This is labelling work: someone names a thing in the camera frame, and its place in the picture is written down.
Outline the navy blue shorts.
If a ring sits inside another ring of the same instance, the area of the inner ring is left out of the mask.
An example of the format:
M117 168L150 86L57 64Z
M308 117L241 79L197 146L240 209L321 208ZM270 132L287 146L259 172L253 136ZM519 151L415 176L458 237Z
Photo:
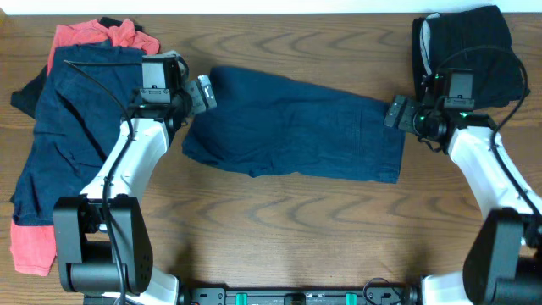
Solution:
M399 180L405 135L384 125L387 103L231 66L210 80L218 106L194 118L187 157L251 177Z

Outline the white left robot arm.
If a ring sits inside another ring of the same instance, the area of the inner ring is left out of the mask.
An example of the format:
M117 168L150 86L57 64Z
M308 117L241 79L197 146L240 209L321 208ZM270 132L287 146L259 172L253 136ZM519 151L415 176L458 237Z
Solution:
M92 181L53 210L60 284L86 304L189 304L191 294L153 265L141 199L176 132L216 108L207 75L190 80L176 51L145 55L142 87L121 105L118 140Z

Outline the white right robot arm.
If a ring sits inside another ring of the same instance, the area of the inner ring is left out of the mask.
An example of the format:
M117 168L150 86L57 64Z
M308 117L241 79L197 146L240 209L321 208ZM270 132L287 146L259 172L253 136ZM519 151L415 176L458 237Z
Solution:
M510 160L495 122L473 111L473 72L445 69L422 101L397 95L384 125L458 166L484 223L462 270L422 279L417 304L539 304L541 198Z

